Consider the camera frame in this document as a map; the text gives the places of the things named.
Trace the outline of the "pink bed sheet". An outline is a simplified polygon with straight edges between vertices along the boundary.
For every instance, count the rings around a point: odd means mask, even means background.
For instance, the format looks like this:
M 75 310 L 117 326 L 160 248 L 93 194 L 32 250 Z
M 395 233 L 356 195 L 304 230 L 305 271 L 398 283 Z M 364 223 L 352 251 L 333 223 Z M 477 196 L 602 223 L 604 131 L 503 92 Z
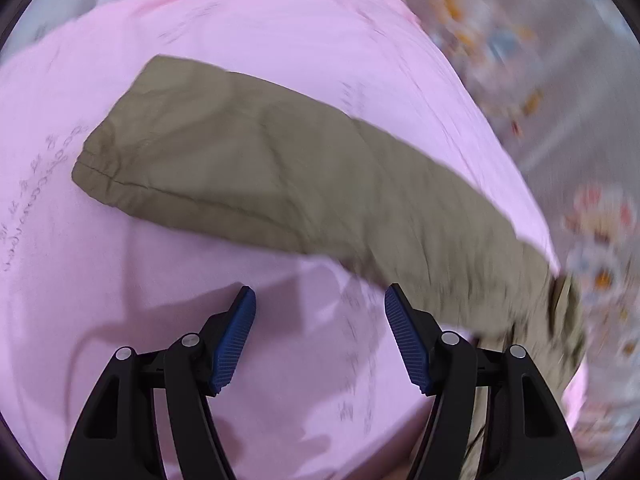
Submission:
M 47 478 L 108 361 L 242 287 L 255 321 L 205 404 L 235 474 L 384 477 L 432 407 L 392 283 L 524 346 L 578 414 L 547 223 L 404 0 L 120 0 L 2 67 L 1 413 Z

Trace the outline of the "khaki puffer jacket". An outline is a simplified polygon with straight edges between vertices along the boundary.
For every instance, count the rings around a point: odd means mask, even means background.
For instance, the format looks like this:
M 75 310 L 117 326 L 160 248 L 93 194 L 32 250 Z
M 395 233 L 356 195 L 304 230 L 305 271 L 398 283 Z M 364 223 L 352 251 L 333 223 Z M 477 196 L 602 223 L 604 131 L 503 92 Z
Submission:
M 483 118 L 392 136 L 245 74 L 153 58 L 88 136 L 72 178 L 134 218 L 326 256 L 491 349 L 524 344 L 555 396 L 585 353 L 546 222 Z

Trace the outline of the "grey floral duvet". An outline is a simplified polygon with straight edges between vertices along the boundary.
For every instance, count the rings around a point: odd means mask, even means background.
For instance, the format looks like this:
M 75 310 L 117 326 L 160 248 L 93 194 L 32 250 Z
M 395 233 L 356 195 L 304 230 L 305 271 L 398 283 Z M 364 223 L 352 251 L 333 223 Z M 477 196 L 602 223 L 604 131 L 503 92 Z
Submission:
M 407 0 L 514 159 L 588 330 L 574 438 L 639 474 L 639 0 Z

